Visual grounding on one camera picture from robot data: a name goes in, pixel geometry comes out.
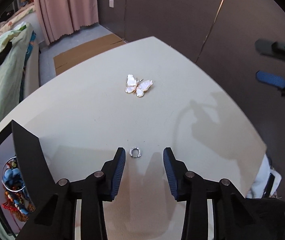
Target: tabletop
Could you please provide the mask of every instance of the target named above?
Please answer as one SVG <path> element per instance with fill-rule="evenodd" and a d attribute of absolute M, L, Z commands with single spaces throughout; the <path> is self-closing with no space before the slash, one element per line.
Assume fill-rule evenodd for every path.
<path fill-rule="evenodd" d="M 143 97 L 125 93 L 128 74 L 153 80 Z M 124 147 L 118 196 L 104 203 L 111 240 L 181 238 L 185 203 L 170 194 L 165 147 L 189 170 L 204 179 L 228 178 L 243 195 L 266 151 L 227 93 L 155 37 L 104 52 L 60 74 L 13 109 L 0 131 L 12 119 L 39 137 L 55 181 L 84 179 Z M 132 147 L 140 148 L 140 158 L 130 157 Z M 212 225 L 209 206 L 209 238 Z"/>

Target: silver bangle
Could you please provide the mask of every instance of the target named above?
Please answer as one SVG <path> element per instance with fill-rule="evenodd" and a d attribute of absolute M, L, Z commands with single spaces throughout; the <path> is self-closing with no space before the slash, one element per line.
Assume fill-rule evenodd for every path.
<path fill-rule="evenodd" d="M 132 151 L 133 151 L 133 150 L 138 150 L 138 155 L 137 155 L 137 156 L 133 156 L 133 155 L 132 155 Z M 140 152 L 140 149 L 139 149 L 138 147 L 131 148 L 129 154 L 130 154 L 130 156 L 133 157 L 133 158 L 139 158 L 139 157 L 141 156 L 141 152 Z"/>

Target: butterfly brooch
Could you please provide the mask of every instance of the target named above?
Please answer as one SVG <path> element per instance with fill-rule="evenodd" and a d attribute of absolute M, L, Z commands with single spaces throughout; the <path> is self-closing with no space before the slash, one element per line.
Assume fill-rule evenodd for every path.
<path fill-rule="evenodd" d="M 135 93 L 138 97 L 142 97 L 144 95 L 144 92 L 150 88 L 150 86 L 153 84 L 152 80 L 147 80 L 142 82 L 143 79 L 138 80 L 133 77 L 133 75 L 127 76 L 127 87 L 126 87 L 126 93 Z"/>

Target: butterfly wing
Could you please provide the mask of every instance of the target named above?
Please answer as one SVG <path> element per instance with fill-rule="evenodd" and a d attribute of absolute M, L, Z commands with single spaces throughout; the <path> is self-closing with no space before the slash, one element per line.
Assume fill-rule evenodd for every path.
<path fill-rule="evenodd" d="M 141 82 L 136 89 L 136 95 L 138 97 L 142 97 L 144 95 L 144 92 L 147 91 L 152 84 L 153 84 L 152 80 Z"/>
<path fill-rule="evenodd" d="M 126 87 L 126 93 L 132 93 L 134 92 L 136 86 L 137 86 L 138 80 L 136 80 L 133 75 L 127 76 L 127 87 Z"/>

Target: curtain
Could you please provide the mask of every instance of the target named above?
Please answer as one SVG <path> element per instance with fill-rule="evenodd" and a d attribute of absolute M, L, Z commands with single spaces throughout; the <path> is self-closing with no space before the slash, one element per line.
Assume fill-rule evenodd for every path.
<path fill-rule="evenodd" d="M 97 0 L 34 0 L 45 42 L 49 45 L 81 26 L 98 22 Z"/>

